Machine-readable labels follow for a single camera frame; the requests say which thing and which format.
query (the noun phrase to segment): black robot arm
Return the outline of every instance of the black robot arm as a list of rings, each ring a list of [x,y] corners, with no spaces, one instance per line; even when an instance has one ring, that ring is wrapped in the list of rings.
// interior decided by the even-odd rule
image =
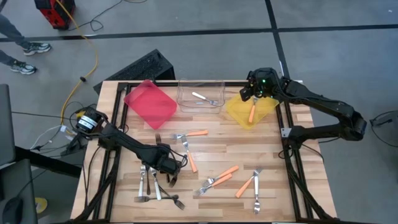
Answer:
[[[252,95],[258,98],[271,97],[295,105],[310,106],[339,120],[338,124],[328,126],[293,126],[282,129],[282,138],[292,147],[300,148],[308,139],[339,137],[348,141],[362,140],[366,121],[347,103],[313,93],[305,85],[289,78],[279,78],[272,68],[259,68],[250,72],[248,79],[249,83],[240,91],[243,101],[247,101]]]
[[[125,147],[135,153],[137,158],[142,161],[142,164],[172,176],[178,175],[183,162],[186,161],[185,157],[182,157],[181,161],[177,161],[168,144],[160,143],[152,146],[142,144],[128,136],[115,125],[109,123],[104,113],[87,107],[76,111],[75,114],[80,111],[85,111],[85,113],[78,120],[73,130],[87,139],[98,139],[98,145],[104,149],[115,150],[120,146]]]

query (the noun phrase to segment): orange handle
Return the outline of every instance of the orange handle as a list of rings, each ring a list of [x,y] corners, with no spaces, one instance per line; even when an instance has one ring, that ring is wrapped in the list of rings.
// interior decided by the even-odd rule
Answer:
[[[212,187],[216,187],[216,186],[219,185],[220,183],[225,182],[225,181],[229,180],[230,178],[232,178],[232,174],[228,174],[228,175],[226,175],[225,177],[221,178],[220,180],[217,180],[217,181],[212,185]]]
[[[251,107],[251,111],[250,111],[250,117],[249,117],[249,123],[253,122],[253,117],[254,117],[254,110],[256,109],[256,106],[253,105]]]
[[[233,173],[235,171],[237,171],[239,169],[239,166],[232,166],[231,168],[229,168],[227,171],[223,172],[222,174],[220,174],[218,177],[224,177],[227,174]]]
[[[194,131],[192,133],[188,133],[186,136],[199,136],[199,135],[207,135],[209,131]]]
[[[244,185],[238,190],[238,192],[236,192],[235,197],[240,198],[242,196],[243,192],[249,186],[251,179],[253,179],[253,177],[250,177],[250,179],[248,181],[246,181],[246,183],[244,183]]]
[[[197,169],[195,163],[193,162],[191,152],[189,152],[189,151],[188,151],[188,157],[189,157],[189,163],[191,163],[192,172],[198,172],[198,169]]]

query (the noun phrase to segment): wooden table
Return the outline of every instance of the wooden table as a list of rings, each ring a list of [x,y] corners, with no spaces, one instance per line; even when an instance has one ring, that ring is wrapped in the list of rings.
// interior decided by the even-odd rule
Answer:
[[[115,81],[104,82],[98,100],[97,110],[106,113],[109,120],[117,85]],[[176,100],[177,87],[161,87],[161,89]],[[240,87],[226,87],[226,99],[239,94],[240,89]],[[291,105],[291,110],[296,125],[313,126],[309,107]],[[129,126],[128,134],[138,141],[155,144],[155,133],[160,133],[162,142],[170,144],[172,149],[181,153],[185,152],[181,142],[170,139],[170,134],[208,129],[209,135],[188,138],[192,156],[198,167],[197,173],[193,174],[190,165],[187,165],[182,169],[172,189],[167,185],[165,175],[159,175],[159,184],[168,193],[180,196],[180,200],[186,205],[184,211],[178,209],[171,200],[135,203],[134,197],[138,194],[141,163],[134,153],[122,149],[112,222],[287,222],[295,220],[285,161],[278,158],[282,145],[275,111],[264,117],[256,127],[249,131],[240,127],[229,116],[225,106],[220,114],[183,113],[177,108],[173,117],[158,130],[153,130],[133,110],[128,110],[126,123]],[[306,144],[319,151],[317,141],[307,141]],[[85,157],[86,172],[96,148],[96,141],[89,143]],[[309,191],[325,211],[335,217],[336,212],[321,158],[304,147],[300,152]],[[98,189],[103,157],[104,150],[100,150],[93,161],[88,191],[89,200]],[[208,177],[216,177],[234,165],[238,165],[239,170],[233,174],[232,179],[208,190],[201,197],[193,196],[193,191],[198,189],[204,180]],[[254,215],[254,184],[249,186],[241,198],[235,198],[234,195],[250,178],[253,170],[259,166],[264,168],[259,176],[261,211],[258,215]],[[151,197],[155,197],[153,183],[151,177]],[[302,195],[298,189],[297,192],[302,216],[305,217]],[[106,204],[104,202],[107,196],[106,192],[101,205],[100,218],[104,217]],[[85,188],[83,175],[81,175],[72,218],[81,213],[84,201]]]

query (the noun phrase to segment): gray floor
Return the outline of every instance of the gray floor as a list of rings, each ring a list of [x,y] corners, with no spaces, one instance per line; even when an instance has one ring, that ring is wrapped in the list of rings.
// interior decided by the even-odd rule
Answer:
[[[114,2],[77,1],[75,18],[79,24]],[[397,1],[370,0],[283,0],[272,1],[279,27],[356,26],[398,24]],[[76,31],[53,30],[33,1],[13,0],[2,13],[26,37],[76,35]],[[100,20],[104,29],[85,34],[119,34],[202,29],[269,28],[263,0],[148,0],[143,4],[122,2]],[[396,63],[398,30],[357,30],[283,33],[280,35],[293,79],[303,80],[309,89],[353,105],[366,119],[396,110]],[[72,100],[84,105],[98,99],[92,86],[159,49],[174,65],[177,78],[243,79],[248,71],[274,67],[280,71],[272,34],[223,34],[180,37],[98,39],[99,66]],[[30,113],[60,113],[62,104],[78,78],[93,66],[93,51],[84,40],[50,42],[53,50],[25,57],[13,43],[0,49],[39,68],[30,77],[12,73],[0,65],[0,83],[11,88],[12,109]],[[71,106],[67,114],[77,108]],[[315,125],[335,119],[313,112]],[[31,147],[37,136],[56,126],[59,120],[13,115],[16,144]],[[384,139],[398,144],[386,126],[376,130]],[[54,140],[58,146],[64,136]],[[337,140],[321,146],[338,216],[357,222],[396,223],[398,220],[398,151],[384,145],[368,128],[361,142]],[[81,164],[83,154],[63,158]],[[45,173],[35,183],[36,196],[49,199],[49,209],[41,223],[67,220],[77,181]]]

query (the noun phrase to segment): yellow object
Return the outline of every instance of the yellow object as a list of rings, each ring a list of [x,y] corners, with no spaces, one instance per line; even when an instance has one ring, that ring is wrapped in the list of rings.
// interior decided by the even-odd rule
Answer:
[[[63,6],[63,4],[59,1],[56,0],[56,2],[61,6],[61,8],[65,11],[65,13],[68,15],[68,17],[70,18],[70,20],[73,22],[73,24],[75,25],[75,27],[77,28],[77,30],[79,31],[79,34],[82,38],[84,38],[93,48],[95,51],[95,65],[93,67],[93,69],[91,69],[91,71],[89,71],[84,77],[87,78],[89,77],[97,68],[98,66],[98,53],[97,53],[97,49],[95,48],[94,44],[91,42],[91,40],[87,39],[87,37],[85,37],[83,35],[83,33],[81,32],[79,25],[76,23],[76,21],[73,19],[73,17],[70,15],[70,13],[67,11],[67,9],[65,9],[65,7]],[[72,92],[70,92],[67,100],[65,101],[65,103],[63,104],[62,110],[61,110],[61,125],[63,125],[63,115],[65,114],[65,107],[67,106],[67,103],[69,102],[70,98],[72,97],[72,95],[75,93],[76,89],[80,86],[80,84],[82,83],[82,81],[80,80],[75,87],[73,88]]]
[[[253,100],[243,102],[238,94],[226,103],[226,110],[244,129],[253,128],[265,115],[269,114],[279,104],[272,98],[260,98],[256,103],[256,112],[253,121],[249,122],[250,112],[253,107]]]
[[[76,118],[80,119],[85,113],[86,113],[86,111],[81,111],[81,112],[77,113]]]
[[[47,200],[45,198],[35,198],[36,213],[40,214],[47,208]]]

